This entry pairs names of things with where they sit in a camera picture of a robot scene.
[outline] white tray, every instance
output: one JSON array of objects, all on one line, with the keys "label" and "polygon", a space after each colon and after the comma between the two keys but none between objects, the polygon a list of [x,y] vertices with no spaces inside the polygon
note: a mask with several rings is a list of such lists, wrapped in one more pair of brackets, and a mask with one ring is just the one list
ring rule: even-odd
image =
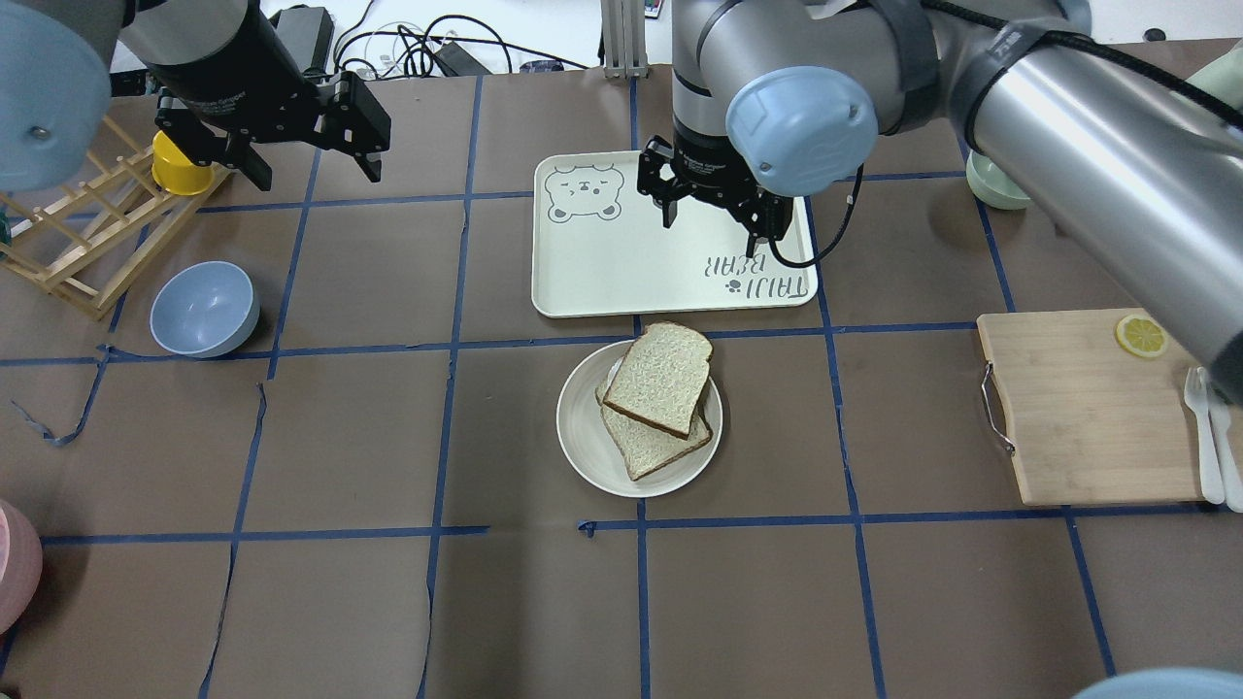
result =
[{"label": "white tray", "polygon": [[[553,155],[534,179],[531,302],[553,318],[799,306],[815,296],[815,266],[786,267],[726,211],[686,198],[671,229],[635,189],[639,152]],[[812,256],[807,211],[778,244]]]}]

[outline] cutting board handle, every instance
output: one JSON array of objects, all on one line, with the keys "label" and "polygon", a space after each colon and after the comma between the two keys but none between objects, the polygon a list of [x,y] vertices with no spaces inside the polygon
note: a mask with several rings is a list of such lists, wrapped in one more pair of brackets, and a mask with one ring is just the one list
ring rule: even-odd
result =
[{"label": "cutting board handle", "polygon": [[1014,451],[1017,449],[1014,447],[1014,440],[1011,439],[1009,437],[1006,437],[1006,433],[1002,432],[1001,428],[997,427],[997,420],[993,418],[993,404],[988,399],[988,383],[989,382],[994,382],[994,378],[993,378],[993,363],[992,362],[986,362],[984,363],[984,378],[979,382],[979,398],[984,403],[984,414],[988,415],[988,427],[991,427],[993,429],[993,434],[996,434],[998,437],[998,439],[1001,439],[1006,444],[1006,453],[1009,454],[1011,456],[1013,456]]}]

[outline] wooden dish rack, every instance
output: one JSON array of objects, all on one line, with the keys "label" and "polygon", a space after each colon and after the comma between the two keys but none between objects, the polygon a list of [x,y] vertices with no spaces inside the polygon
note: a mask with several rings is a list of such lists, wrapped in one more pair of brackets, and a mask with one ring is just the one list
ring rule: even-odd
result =
[{"label": "wooden dish rack", "polygon": [[[60,189],[65,197],[47,206],[27,209],[0,193],[0,203],[7,206],[10,215],[25,219],[11,228],[9,240],[0,240],[0,254],[4,256],[0,266],[46,294],[67,301],[96,321],[116,306],[121,295],[230,174],[220,165],[211,165],[211,184],[204,192],[193,197],[167,192],[152,179],[152,147],[139,147],[111,117],[103,117],[103,123],[132,154],[117,155],[114,163],[106,163],[88,150],[87,158],[99,174],[89,182],[78,182],[76,188],[62,184]],[[91,203],[98,204],[99,213],[82,230],[75,230],[67,223],[68,216]],[[155,221],[159,223],[149,229],[145,240],[98,289],[78,279],[83,270]],[[63,250],[48,264],[27,252],[35,238],[46,235],[67,240]]]}]

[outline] pink bowl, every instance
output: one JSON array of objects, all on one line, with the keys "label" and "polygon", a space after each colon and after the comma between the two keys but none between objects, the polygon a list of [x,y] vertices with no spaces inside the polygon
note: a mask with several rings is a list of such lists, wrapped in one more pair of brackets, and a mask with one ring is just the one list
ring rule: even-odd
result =
[{"label": "pink bowl", "polygon": [[44,547],[34,525],[0,500],[0,633],[26,609],[42,572]]}]

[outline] bear illustration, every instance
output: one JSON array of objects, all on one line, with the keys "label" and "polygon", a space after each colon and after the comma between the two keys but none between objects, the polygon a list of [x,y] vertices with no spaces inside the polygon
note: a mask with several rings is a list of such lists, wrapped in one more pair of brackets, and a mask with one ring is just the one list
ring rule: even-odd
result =
[{"label": "bear illustration", "polygon": [[613,165],[557,168],[544,179],[544,190],[552,199],[548,220],[563,224],[571,216],[599,216],[612,221],[622,214],[618,195],[624,184],[625,178]]}]

